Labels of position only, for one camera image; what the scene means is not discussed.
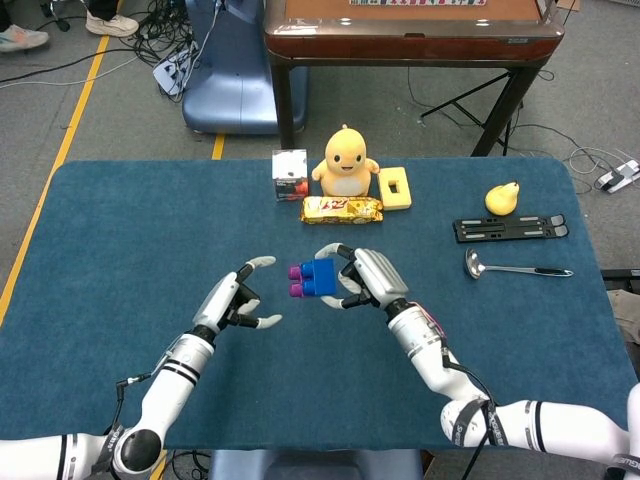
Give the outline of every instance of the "floor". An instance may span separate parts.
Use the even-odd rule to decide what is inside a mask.
[[[124,0],[121,11],[133,13],[146,3]],[[13,0],[8,8],[19,25],[36,28],[45,22],[33,0]],[[64,15],[82,14],[78,2],[64,6]],[[2,82],[95,53],[101,39],[87,32],[82,20],[69,21],[71,30],[66,33],[55,25],[45,27],[51,35],[47,47],[0,57],[0,285],[10,278],[54,162],[212,158],[215,136],[190,131],[180,105],[158,94],[151,69],[137,60],[96,80],[86,99],[80,98],[82,84],[7,86],[12,82]],[[640,8],[608,0],[583,0],[582,11],[569,17],[566,36],[546,67],[554,79],[538,79],[525,99],[519,118],[522,127],[512,136],[512,145],[520,151],[513,151],[513,155],[534,152],[540,156],[543,154],[537,151],[542,150],[562,160],[571,154],[575,147],[566,138],[550,130],[524,126],[539,124],[560,130],[580,146],[617,155],[621,155],[616,150],[620,149],[640,156],[639,22]],[[111,39],[107,48],[120,46]],[[106,54],[99,71],[106,72],[130,58],[129,52]],[[87,60],[27,80],[82,83],[90,65],[91,60]],[[320,159],[328,137],[346,122],[363,132],[373,158],[466,156],[479,137],[478,129],[458,127],[443,115],[431,116],[421,124],[418,115],[424,107],[412,101],[407,86],[409,75],[416,99],[433,105],[496,74],[491,70],[460,73],[416,68],[409,72],[401,68],[313,69],[309,121],[298,137],[299,145],[307,148],[311,159]],[[499,88],[489,88],[463,104],[482,115]],[[75,115],[79,120],[76,125],[72,117],[78,103],[83,102],[86,106],[81,116]],[[455,110],[448,113],[467,123]],[[70,125],[77,128],[66,148],[63,139]],[[227,136],[222,157],[267,159],[277,147],[276,137]],[[579,158],[574,166],[589,170],[593,165]],[[578,179],[576,191],[601,267],[639,267],[639,188],[630,186],[614,195],[587,192],[597,174],[573,175]],[[462,456],[465,453],[440,455],[429,478],[457,477]],[[543,478],[541,472],[551,476],[551,471],[557,471],[554,476],[558,478],[595,479],[601,475],[600,466],[584,462],[498,452],[481,457],[474,478]]]

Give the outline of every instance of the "metal spoon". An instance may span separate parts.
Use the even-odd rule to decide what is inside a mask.
[[[570,277],[573,275],[571,270],[561,268],[543,268],[543,267],[497,267],[492,265],[483,265],[478,258],[478,252],[473,248],[468,248],[464,254],[464,261],[467,265],[467,271],[475,280],[480,278],[482,272],[486,270],[499,270],[502,272],[530,273],[533,275],[545,275],[548,277]]]

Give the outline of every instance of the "yellow sponge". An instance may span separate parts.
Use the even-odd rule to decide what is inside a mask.
[[[402,210],[411,206],[411,193],[404,167],[381,168],[378,186],[385,210]]]

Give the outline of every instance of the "shoe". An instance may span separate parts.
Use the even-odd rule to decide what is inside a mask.
[[[110,35],[112,37],[128,37],[138,31],[138,22],[133,18],[116,15],[111,20],[102,20],[87,12],[87,30],[96,35]]]
[[[11,25],[4,32],[0,32],[0,52],[28,50],[44,45],[47,41],[49,41],[47,32],[36,32]]]

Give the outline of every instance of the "blue tablecloth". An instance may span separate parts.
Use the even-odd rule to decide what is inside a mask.
[[[287,294],[288,266],[342,241],[384,252],[440,320],[452,350],[502,404],[579,403],[626,427],[635,377],[614,323],[569,175],[552,159],[389,160],[413,206],[381,224],[305,225],[276,203],[271,163],[79,162],[55,175],[0,329],[0,438],[101,433],[115,382],[155,365],[190,328],[213,284],[275,255],[248,284],[275,328],[226,329],[169,447],[446,448],[447,402],[422,383],[366,307],[337,312]],[[518,213],[567,219],[557,240],[478,244],[491,264],[557,266],[570,279],[464,271],[454,219],[486,216],[484,195],[517,179]],[[147,385],[127,390],[122,420]]]

